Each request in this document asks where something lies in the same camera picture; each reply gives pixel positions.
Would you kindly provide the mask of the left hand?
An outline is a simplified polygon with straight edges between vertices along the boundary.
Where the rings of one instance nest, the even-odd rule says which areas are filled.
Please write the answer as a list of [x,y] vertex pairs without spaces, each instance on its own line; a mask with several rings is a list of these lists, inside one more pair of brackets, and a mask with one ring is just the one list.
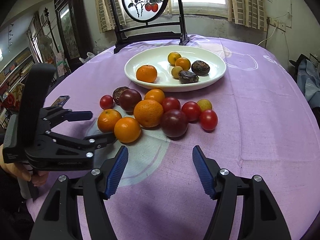
[[31,175],[29,171],[20,163],[6,164],[3,159],[3,145],[1,145],[1,169],[13,177],[31,181],[34,186],[40,187],[44,185],[48,179],[48,171],[39,171],[37,174]]

